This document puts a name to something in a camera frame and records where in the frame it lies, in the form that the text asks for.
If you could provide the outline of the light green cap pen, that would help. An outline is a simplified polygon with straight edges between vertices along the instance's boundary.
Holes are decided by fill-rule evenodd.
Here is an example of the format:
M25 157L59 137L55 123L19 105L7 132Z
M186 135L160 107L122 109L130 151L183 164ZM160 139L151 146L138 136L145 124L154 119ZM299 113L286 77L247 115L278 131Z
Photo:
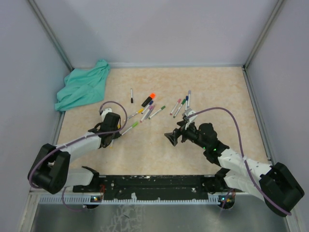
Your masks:
M138 121L136 121L135 123L133 123L129 128L127 128L123 133L121 133L121 135L125 135L127 132L129 132L131 129L133 129L134 127L136 127L139 124Z

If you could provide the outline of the yellow cap marker pen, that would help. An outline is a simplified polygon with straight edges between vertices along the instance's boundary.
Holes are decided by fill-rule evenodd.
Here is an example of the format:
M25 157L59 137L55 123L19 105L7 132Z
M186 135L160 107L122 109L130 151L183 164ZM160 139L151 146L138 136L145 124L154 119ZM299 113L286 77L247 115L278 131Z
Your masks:
M136 116L136 115L142 113L143 110L144 110L144 109L141 108L140 110L138 110L138 111L136 111L135 113L131 114L130 116L127 117L127 120L129 120L129 119L131 119L132 117L134 117L134 116Z

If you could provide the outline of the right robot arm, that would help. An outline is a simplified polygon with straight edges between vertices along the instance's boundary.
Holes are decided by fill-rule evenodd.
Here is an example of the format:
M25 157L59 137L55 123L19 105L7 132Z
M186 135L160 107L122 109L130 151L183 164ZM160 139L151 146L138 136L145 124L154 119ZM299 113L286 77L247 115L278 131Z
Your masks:
M164 136L176 146L178 138L189 140L204 149L204 156L220 167L216 187L221 191L238 189L262 200L275 214L285 217L304 197L305 192L282 163L261 163L242 156L217 138L211 123L196 127L178 122L179 127Z

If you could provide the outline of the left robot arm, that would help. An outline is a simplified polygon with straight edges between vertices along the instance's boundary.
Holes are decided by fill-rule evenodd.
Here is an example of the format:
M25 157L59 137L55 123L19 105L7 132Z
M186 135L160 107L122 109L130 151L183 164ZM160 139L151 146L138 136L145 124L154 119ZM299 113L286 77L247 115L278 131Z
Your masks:
M102 122L82 137L63 145L43 145L28 173L30 184L51 194L74 186L84 186L91 192L98 190L97 171L86 166L70 169L70 164L91 151L108 147L113 139L119 138L120 119L120 115L108 112Z

